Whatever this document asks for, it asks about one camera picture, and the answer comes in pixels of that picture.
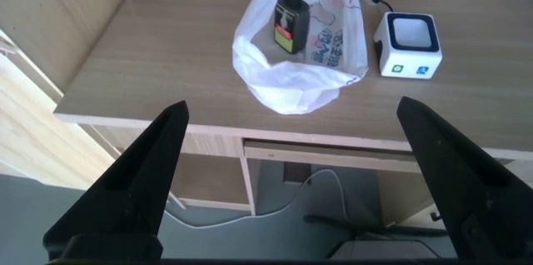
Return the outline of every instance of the wall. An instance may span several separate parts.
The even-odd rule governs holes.
[[[113,158],[81,127],[57,119],[52,114],[56,103],[2,54],[0,102],[3,173],[88,188],[112,164]]]
[[[64,92],[122,1],[0,0],[0,29]]]
[[[335,168],[345,188],[350,217],[358,224],[374,220],[363,212],[363,205],[379,218],[375,173],[370,170]],[[264,162],[260,180],[259,211],[270,212],[284,206],[298,185],[282,182],[278,162]],[[42,247],[44,233],[82,195],[81,191],[46,187],[37,182],[0,176],[0,263],[42,264],[47,254]],[[246,215],[245,212],[190,207],[171,210],[189,223],[219,223]],[[159,239],[165,258],[256,258],[320,260],[348,234],[343,230],[303,222],[308,213],[338,218],[340,198],[335,181],[328,174],[314,178],[300,198],[276,216],[245,220],[224,227],[191,230],[167,215],[162,219]],[[423,239],[442,257],[454,257],[450,239]]]

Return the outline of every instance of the gray floor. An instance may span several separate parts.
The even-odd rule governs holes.
[[[263,163],[259,213],[285,206],[299,188],[283,183],[282,169],[279,162]],[[338,167],[334,170],[344,187],[350,219],[361,226],[378,225],[381,211],[375,173]],[[81,195],[81,191],[0,176],[0,263],[46,262],[42,235]],[[202,207],[181,210],[171,205],[169,208],[184,221],[199,225],[247,215],[245,212]],[[163,257],[321,259],[348,234],[334,227],[303,222],[302,216],[310,213],[342,219],[338,186],[330,173],[313,178],[311,186],[302,191],[299,199],[275,216],[247,219],[206,230],[191,230],[165,216],[159,231]],[[455,256],[447,237],[422,240],[442,257]]]

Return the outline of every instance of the wooden shelf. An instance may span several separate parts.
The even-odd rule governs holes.
[[[236,157],[182,153],[171,194],[187,206],[250,211],[241,162]]]
[[[387,0],[430,13],[444,60],[431,80],[385,78],[373,34],[383,12],[362,4],[369,72],[305,116],[261,105],[232,67],[232,40],[251,0],[125,2],[59,103],[75,123],[145,128],[187,100],[189,132],[410,151],[396,118],[402,96],[429,104],[496,158],[533,160],[528,0]]]

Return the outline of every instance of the wooden wall panel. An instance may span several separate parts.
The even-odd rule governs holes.
[[[0,163],[44,184],[88,188],[114,159],[56,103],[0,55]]]
[[[0,27],[65,91],[123,0],[0,0]]]

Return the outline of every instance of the wooden desk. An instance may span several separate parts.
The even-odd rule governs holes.
[[[227,163],[244,183],[226,185],[241,188],[247,200],[238,191],[214,200],[202,191],[180,203],[252,213],[258,173],[251,160],[420,172],[396,119],[404,95],[428,104],[493,157],[533,160],[533,0],[387,0],[399,11],[434,15],[444,61],[430,81],[379,75],[372,36],[382,10],[363,5],[369,73],[303,116],[262,106],[232,68],[233,31],[249,1],[125,2],[55,113],[98,125],[108,141],[126,148],[163,108],[186,100],[191,119],[183,152],[210,157],[188,156],[177,171],[197,175],[188,187],[209,190],[214,167]],[[179,190],[173,194],[182,198]]]

